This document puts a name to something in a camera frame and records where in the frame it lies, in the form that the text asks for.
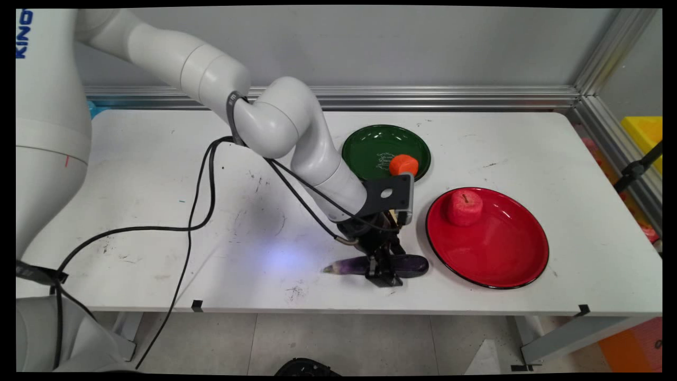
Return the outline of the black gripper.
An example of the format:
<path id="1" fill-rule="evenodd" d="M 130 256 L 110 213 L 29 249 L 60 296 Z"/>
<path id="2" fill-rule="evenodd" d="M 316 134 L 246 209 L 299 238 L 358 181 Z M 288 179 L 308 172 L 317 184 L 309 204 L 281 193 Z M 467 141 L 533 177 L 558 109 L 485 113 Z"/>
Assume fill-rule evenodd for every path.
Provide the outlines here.
<path id="1" fill-rule="evenodd" d="M 356 219 L 337 224 L 339 231 L 348 239 L 358 240 L 358 250 L 367 254 L 368 264 L 365 279 L 380 288 L 401 287 L 403 280 L 397 275 L 396 264 L 407 252 L 399 239 L 397 220 L 391 212 L 368 215 L 376 227 L 368 226 Z"/>

